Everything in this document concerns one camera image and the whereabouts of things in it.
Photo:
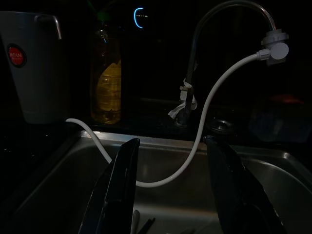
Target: stainless steel sink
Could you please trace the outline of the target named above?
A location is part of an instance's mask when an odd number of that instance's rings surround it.
[[[113,156],[135,136],[99,133]],[[175,172],[187,158],[192,142],[139,137],[137,179],[152,182]],[[290,154],[233,146],[263,185],[288,234],[312,233],[312,174]],[[87,133],[25,200],[4,233],[76,234],[93,186],[107,167]],[[189,167],[173,182],[157,188],[136,188],[134,209],[141,213],[139,229],[156,220],[148,234],[179,234],[187,228],[220,234],[210,189],[206,145],[200,144]]]

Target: plastic bottle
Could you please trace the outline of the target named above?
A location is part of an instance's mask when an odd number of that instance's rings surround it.
[[[117,28],[109,24],[107,13],[98,13],[98,25],[91,47],[91,116],[95,121],[120,121],[121,60]]]

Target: white hose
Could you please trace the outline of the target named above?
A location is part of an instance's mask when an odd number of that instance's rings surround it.
[[[218,81],[214,84],[213,88],[211,89],[203,111],[201,113],[201,117],[200,117],[200,122],[199,122],[199,127],[198,127],[198,132],[196,135],[196,139],[194,142],[194,145],[192,147],[192,150],[188,156],[188,158],[185,160],[185,162],[183,163],[183,165],[175,172],[173,173],[171,176],[169,176],[168,178],[165,178],[161,181],[157,181],[157,182],[151,182],[151,183],[145,183],[145,182],[140,182],[137,181],[136,185],[139,187],[143,187],[143,188],[154,188],[154,187],[158,187],[164,184],[169,183],[170,181],[174,180],[175,178],[177,178],[186,168],[187,166],[190,164],[190,162],[192,161],[200,139],[201,139],[201,134],[203,132],[203,128],[204,128],[204,124],[205,124],[205,119],[206,119],[206,114],[207,114],[207,110],[208,107],[210,105],[211,100],[213,99],[216,91],[218,90],[218,88],[220,87],[220,85],[225,81],[225,79],[232,74],[234,71],[236,71],[238,68],[240,68],[241,66],[245,65],[246,63],[249,63],[251,61],[257,60],[257,54],[254,55],[250,55],[246,58],[243,58],[241,61],[237,62],[236,64],[234,64],[232,67],[230,67],[219,79]],[[84,130],[90,135],[90,137],[92,138],[92,140],[95,142],[95,144],[97,145],[98,149],[101,151],[102,155],[104,156],[104,158],[107,160],[107,162],[111,162],[112,159],[109,157],[109,155],[107,154],[107,152],[105,151],[105,149],[103,148],[101,142],[99,141],[98,137],[94,134],[94,132],[88,127],[88,125],[86,125],[84,122],[78,120],[78,119],[74,119],[74,118],[69,118],[66,120],[66,122],[71,122],[71,123],[76,123],[78,125],[80,125],[81,127],[84,128]]]

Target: glowing blue light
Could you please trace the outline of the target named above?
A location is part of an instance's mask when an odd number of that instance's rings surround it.
[[[137,13],[138,10],[143,10],[143,7],[139,7],[139,8],[137,8],[137,9],[135,10],[135,12],[133,13],[133,18],[135,19],[136,26],[137,26],[138,28],[143,28],[143,27],[141,27],[140,25],[138,25],[138,23],[137,23],[136,13]]]

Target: yellow liquid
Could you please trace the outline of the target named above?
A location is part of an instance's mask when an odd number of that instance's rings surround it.
[[[95,121],[114,124],[120,121],[121,63],[112,63],[101,74],[94,89],[91,116]]]

